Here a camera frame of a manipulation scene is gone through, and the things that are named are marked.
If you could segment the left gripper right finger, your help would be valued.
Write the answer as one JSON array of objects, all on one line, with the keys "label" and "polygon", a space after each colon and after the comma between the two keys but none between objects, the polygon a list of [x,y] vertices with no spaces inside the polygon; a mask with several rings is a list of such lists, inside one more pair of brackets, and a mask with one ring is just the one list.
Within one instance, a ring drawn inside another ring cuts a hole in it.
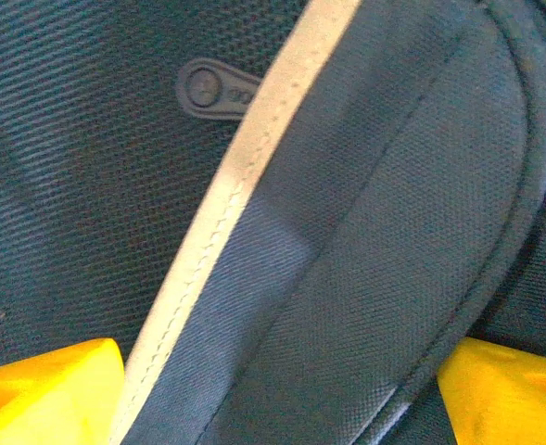
[{"label": "left gripper right finger", "polygon": [[438,388],[457,445],[546,445],[546,357],[466,337]]}]

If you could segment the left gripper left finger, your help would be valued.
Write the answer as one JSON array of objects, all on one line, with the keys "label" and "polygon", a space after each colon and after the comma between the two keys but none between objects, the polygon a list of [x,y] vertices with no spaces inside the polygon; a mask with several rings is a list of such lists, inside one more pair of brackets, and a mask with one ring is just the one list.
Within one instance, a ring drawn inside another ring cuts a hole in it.
[{"label": "left gripper left finger", "polygon": [[0,445],[108,445],[123,381],[112,338],[0,366]]}]

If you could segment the navy blue student backpack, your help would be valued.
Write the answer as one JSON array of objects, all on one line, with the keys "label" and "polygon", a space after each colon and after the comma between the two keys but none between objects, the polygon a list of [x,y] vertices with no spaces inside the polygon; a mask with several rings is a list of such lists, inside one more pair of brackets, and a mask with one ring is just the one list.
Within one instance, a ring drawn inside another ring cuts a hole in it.
[{"label": "navy blue student backpack", "polygon": [[0,366],[112,338],[108,445],[457,445],[546,357],[546,0],[0,0]]}]

